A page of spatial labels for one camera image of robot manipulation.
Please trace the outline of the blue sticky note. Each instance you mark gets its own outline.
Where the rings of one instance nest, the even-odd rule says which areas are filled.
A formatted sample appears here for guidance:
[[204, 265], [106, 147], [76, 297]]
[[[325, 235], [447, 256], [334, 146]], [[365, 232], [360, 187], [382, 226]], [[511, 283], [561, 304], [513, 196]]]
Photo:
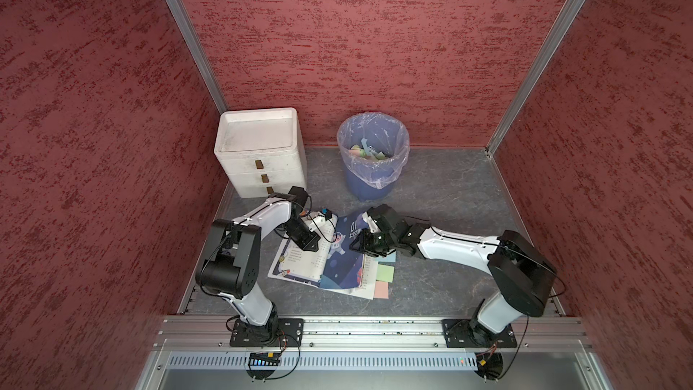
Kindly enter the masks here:
[[380, 264], [393, 264], [396, 262], [396, 252], [393, 251], [387, 256], [377, 258]]

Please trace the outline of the children's book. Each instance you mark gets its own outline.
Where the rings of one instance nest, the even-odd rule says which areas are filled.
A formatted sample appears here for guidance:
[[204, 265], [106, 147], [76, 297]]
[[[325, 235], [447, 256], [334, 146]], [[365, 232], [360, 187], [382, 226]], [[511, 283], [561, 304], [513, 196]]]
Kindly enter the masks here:
[[319, 235], [319, 250], [303, 251], [292, 240], [283, 240], [268, 277], [372, 300], [378, 263], [371, 256], [349, 249], [366, 227], [361, 218], [363, 213], [354, 211], [346, 216], [334, 215], [334, 225], [322, 229], [312, 223], [310, 215], [305, 217], [303, 220], [309, 229]]

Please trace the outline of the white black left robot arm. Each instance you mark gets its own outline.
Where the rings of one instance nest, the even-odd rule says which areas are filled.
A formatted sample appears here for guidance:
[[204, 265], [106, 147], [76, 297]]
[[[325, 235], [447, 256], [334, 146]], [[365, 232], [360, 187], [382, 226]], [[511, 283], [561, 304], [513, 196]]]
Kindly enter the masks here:
[[308, 200], [305, 189], [293, 186], [287, 193], [271, 194], [243, 216], [213, 223], [207, 241], [211, 252], [196, 271], [195, 282], [204, 294], [230, 303], [240, 321], [254, 330], [276, 331], [274, 304], [257, 284], [263, 239], [281, 229], [302, 251], [319, 250], [321, 235], [301, 217]]

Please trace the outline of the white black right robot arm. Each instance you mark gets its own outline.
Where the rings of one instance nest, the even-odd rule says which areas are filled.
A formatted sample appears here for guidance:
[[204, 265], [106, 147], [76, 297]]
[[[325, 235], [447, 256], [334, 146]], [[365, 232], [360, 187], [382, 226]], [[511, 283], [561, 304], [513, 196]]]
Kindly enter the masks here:
[[438, 229], [422, 218], [403, 217], [388, 205], [357, 218], [349, 248], [371, 257], [393, 252], [474, 268], [492, 277], [496, 293], [482, 301], [469, 320], [444, 330], [447, 344], [490, 347], [504, 341], [510, 324], [521, 316], [541, 317], [558, 272], [520, 233], [477, 237]]

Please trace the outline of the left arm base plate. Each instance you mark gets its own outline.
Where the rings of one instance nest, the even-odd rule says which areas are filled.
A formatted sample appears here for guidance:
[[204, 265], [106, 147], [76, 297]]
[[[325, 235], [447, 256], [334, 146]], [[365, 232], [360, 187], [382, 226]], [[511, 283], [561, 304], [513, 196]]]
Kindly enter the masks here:
[[227, 322], [231, 348], [299, 348], [304, 331], [304, 319], [270, 319], [265, 326], [254, 326], [240, 320]]

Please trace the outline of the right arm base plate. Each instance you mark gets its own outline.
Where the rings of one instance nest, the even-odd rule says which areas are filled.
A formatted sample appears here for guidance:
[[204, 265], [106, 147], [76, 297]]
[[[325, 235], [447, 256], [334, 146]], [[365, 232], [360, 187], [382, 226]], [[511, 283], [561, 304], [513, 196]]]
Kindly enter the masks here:
[[445, 319], [441, 321], [442, 334], [448, 348], [516, 348], [517, 339], [511, 325], [500, 333], [493, 333], [472, 320]]

